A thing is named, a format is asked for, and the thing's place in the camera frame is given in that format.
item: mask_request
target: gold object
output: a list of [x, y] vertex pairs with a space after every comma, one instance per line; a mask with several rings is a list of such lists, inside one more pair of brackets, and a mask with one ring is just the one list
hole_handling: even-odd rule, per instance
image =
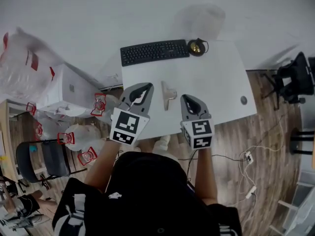
[[195, 42], [192, 42], [192, 43], [190, 44], [190, 47], [191, 47], [191, 49], [192, 49], [195, 53], [200, 53], [200, 48], [199, 48], [199, 46], [196, 45]]

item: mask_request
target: desk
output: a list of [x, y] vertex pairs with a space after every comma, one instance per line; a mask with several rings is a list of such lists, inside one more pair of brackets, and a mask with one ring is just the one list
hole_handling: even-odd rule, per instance
[[4, 152], [6, 159], [0, 161], [2, 174], [18, 182], [22, 176], [18, 174], [15, 163], [15, 151], [12, 150], [10, 126], [9, 126], [9, 105], [7, 101], [0, 104], [0, 129], [2, 132], [2, 139], [4, 145]]
[[[170, 59], [122, 68], [124, 87], [151, 82], [154, 94], [149, 110], [150, 122], [139, 139], [180, 133], [180, 97], [191, 94], [204, 101], [214, 123], [219, 124], [256, 114], [252, 89], [242, 60], [232, 42], [210, 42], [201, 57]], [[164, 110], [161, 81], [177, 91], [177, 99]], [[245, 96], [247, 104], [241, 103]]]

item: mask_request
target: person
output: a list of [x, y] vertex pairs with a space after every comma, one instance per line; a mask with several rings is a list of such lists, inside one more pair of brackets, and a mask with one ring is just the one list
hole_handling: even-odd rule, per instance
[[2, 205], [8, 212], [8, 215], [6, 215], [4, 219], [8, 219], [17, 214], [22, 217], [28, 217], [38, 209], [42, 209], [44, 214], [50, 219], [54, 218], [58, 207], [57, 202], [40, 199], [43, 195], [40, 190], [36, 190], [28, 195], [23, 195], [21, 197], [14, 196], [12, 198], [2, 177], [0, 177], [0, 184], [5, 193], [5, 200], [1, 201], [0, 205]]
[[218, 204], [211, 150], [198, 152], [192, 189], [169, 137], [146, 152], [107, 141], [84, 183], [70, 178], [59, 203], [55, 235], [242, 235], [238, 211]]

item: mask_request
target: hand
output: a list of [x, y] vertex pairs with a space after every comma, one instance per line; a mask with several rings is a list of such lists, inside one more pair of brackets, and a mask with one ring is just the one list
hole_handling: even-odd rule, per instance
[[3, 179], [3, 177], [0, 177], [0, 184], [1, 184], [1, 185], [6, 185], [6, 184], [5, 184], [5, 180]]

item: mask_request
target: white wall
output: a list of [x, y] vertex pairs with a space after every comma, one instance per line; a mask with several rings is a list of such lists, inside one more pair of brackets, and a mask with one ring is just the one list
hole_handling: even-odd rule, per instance
[[[302, 117], [302, 127], [304, 131], [315, 130], [315, 96], [314, 95], [304, 95], [305, 104], [300, 105], [301, 117]], [[312, 142], [302, 142], [302, 150], [312, 151]], [[303, 171], [314, 172], [315, 169], [312, 168], [312, 156], [302, 155], [300, 169]]]
[[265, 68], [296, 44], [295, 53], [315, 52], [315, 0], [0, 0], [0, 36], [21, 27], [97, 80], [109, 76], [107, 84], [121, 76], [113, 43], [123, 46], [136, 34], [138, 43], [181, 37], [183, 25], [172, 29], [176, 15], [205, 2], [225, 10], [219, 39], [236, 41], [246, 69]]

